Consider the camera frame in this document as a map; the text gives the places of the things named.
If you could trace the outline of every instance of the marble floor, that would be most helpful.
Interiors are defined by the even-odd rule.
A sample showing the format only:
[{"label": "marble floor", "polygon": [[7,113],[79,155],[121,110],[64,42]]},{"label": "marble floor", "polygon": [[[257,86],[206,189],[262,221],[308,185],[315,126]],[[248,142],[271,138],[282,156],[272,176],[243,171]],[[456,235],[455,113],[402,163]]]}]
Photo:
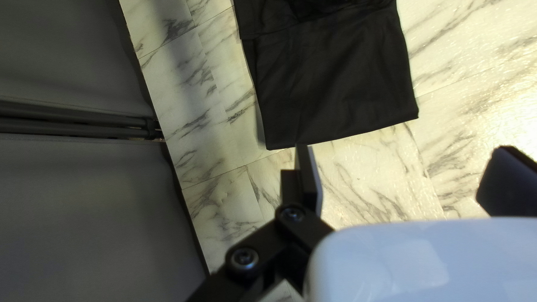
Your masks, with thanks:
[{"label": "marble floor", "polygon": [[[211,271],[272,219],[292,149],[259,142],[230,0],[120,0]],[[486,217],[492,150],[537,159],[537,2],[399,0],[420,117],[313,145],[322,218],[359,224]],[[300,301],[282,283],[264,301]]]}]

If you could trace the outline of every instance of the black screw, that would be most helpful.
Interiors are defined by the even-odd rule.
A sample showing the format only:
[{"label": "black screw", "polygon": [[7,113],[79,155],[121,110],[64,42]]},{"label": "black screw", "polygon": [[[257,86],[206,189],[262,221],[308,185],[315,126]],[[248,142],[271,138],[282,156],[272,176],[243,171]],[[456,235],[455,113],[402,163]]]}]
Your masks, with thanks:
[{"label": "black screw", "polygon": [[292,222],[300,222],[304,218],[304,212],[296,207],[288,207],[281,211],[281,215],[284,219]]},{"label": "black screw", "polygon": [[231,255],[231,266],[239,271],[253,268],[258,261],[257,252],[251,248],[238,248]]}]

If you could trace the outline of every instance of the white plastic cover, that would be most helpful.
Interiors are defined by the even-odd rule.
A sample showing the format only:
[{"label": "white plastic cover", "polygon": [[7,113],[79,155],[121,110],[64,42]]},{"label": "white plastic cover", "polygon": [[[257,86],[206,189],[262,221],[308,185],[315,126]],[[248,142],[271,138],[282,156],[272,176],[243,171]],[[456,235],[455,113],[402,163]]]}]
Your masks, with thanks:
[{"label": "white plastic cover", "polygon": [[535,302],[537,219],[369,225],[314,251],[309,302]]}]

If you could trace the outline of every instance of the folded black cloth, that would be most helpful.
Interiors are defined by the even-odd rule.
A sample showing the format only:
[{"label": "folded black cloth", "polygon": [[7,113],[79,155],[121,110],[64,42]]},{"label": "folded black cloth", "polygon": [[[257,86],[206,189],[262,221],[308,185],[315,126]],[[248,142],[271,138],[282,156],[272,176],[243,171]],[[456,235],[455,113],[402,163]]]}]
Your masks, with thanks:
[{"label": "folded black cloth", "polygon": [[394,0],[235,0],[269,150],[418,117]]}]

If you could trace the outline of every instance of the metal rod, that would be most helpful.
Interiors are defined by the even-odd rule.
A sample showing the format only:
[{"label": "metal rod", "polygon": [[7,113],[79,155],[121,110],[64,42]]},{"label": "metal rod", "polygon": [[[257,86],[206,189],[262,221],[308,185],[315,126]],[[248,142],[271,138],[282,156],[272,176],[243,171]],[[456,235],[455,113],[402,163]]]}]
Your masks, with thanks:
[{"label": "metal rod", "polygon": [[0,117],[0,132],[22,134],[78,135],[113,138],[150,138],[146,129],[104,127],[79,124],[51,123],[49,121],[27,120]]},{"label": "metal rod", "polygon": [[143,118],[125,117],[115,114],[55,108],[0,100],[0,116],[73,121],[88,124],[145,127]]}]

